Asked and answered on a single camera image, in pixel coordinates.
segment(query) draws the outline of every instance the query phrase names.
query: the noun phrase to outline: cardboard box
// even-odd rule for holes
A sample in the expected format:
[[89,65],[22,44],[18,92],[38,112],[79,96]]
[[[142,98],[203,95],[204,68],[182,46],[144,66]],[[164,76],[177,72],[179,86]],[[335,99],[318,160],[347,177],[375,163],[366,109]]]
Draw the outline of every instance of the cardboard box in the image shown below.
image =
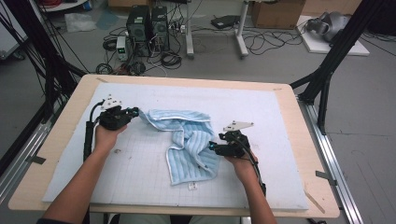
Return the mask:
[[108,0],[111,9],[128,11],[133,5],[148,5],[151,7],[151,0]]
[[306,0],[302,15],[318,17],[325,11],[353,15],[360,3],[361,0]]
[[251,19],[257,28],[294,29],[305,0],[279,0],[275,4],[255,3]]

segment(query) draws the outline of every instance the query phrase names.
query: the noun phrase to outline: person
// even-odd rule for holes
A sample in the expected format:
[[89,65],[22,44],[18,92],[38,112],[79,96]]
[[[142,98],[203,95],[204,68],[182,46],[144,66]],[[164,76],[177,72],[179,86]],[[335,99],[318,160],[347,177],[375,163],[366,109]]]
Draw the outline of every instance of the person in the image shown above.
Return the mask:
[[[96,127],[92,154],[84,161],[37,224],[82,223],[106,158],[116,145],[117,136],[125,129],[126,125],[116,131],[107,130],[101,125]],[[250,161],[237,158],[226,159],[233,165],[237,177],[245,188],[251,222],[253,224],[276,223]]]

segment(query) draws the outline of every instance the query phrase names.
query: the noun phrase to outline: towel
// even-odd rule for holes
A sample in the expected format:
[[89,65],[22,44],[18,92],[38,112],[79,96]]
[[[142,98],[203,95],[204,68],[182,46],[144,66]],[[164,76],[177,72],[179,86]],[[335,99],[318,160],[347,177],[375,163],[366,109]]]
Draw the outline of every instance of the towel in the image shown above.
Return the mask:
[[219,156],[208,148],[215,136],[208,115],[190,110],[140,110],[139,117],[158,130],[173,132],[173,143],[166,150],[172,185],[217,175]]

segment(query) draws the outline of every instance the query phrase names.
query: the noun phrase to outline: hand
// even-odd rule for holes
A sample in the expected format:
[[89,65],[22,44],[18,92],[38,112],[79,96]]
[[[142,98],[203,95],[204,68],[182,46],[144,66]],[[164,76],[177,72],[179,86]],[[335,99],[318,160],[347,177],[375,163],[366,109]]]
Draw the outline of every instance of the hand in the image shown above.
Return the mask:
[[[258,161],[257,157],[250,150],[253,155],[254,161]],[[236,176],[242,182],[242,184],[246,184],[250,181],[258,181],[257,175],[254,171],[253,165],[248,159],[248,154],[242,158],[234,158],[234,157],[224,157],[227,161],[233,164],[233,168],[235,169]]]
[[96,152],[103,152],[105,155],[116,145],[117,136],[126,129],[126,125],[116,131],[110,131],[101,125],[96,126],[95,148]]

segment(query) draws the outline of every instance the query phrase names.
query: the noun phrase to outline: floor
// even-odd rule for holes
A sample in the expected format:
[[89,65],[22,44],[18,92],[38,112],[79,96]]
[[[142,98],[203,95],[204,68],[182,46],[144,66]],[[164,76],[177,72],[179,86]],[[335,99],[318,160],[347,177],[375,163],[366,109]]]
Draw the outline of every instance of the floor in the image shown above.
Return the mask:
[[[209,21],[213,19],[210,13],[205,15],[201,11],[204,10],[198,10],[193,17],[192,24],[196,25],[193,27],[195,29],[197,25],[210,27]],[[73,51],[90,71],[94,71],[96,65],[104,61],[103,37],[111,30],[124,26],[126,19],[114,17],[104,7],[96,7],[89,12],[81,9],[65,11],[68,12],[91,15],[93,21],[100,23],[100,28],[90,32],[64,33],[64,38]],[[55,25],[64,26],[61,13],[54,13],[52,17]],[[247,19],[247,27],[249,26],[251,20]],[[394,223],[396,119],[393,116],[396,114],[396,43],[364,38],[380,48],[361,39],[363,46],[370,51],[370,56],[347,56],[335,71],[329,95],[326,130],[363,222]],[[154,68],[144,75],[291,83],[315,71],[326,56],[308,53],[304,44],[300,44],[268,50],[262,55],[250,53],[241,60],[232,32],[194,32],[193,42],[193,60],[187,58],[183,45],[179,53],[182,57],[180,68]],[[80,66],[71,50],[65,44],[62,46],[67,61]],[[0,156],[3,156],[41,106],[44,98],[28,60],[1,61],[0,87]],[[295,93],[303,90],[304,87],[298,88]],[[42,215],[41,212],[10,211],[7,208],[11,194],[12,191],[0,205],[0,223],[35,223]],[[93,223],[100,223],[100,218],[100,215],[93,215]],[[343,215],[326,221],[347,223]],[[279,217],[278,222],[308,223],[301,218],[283,217]]]

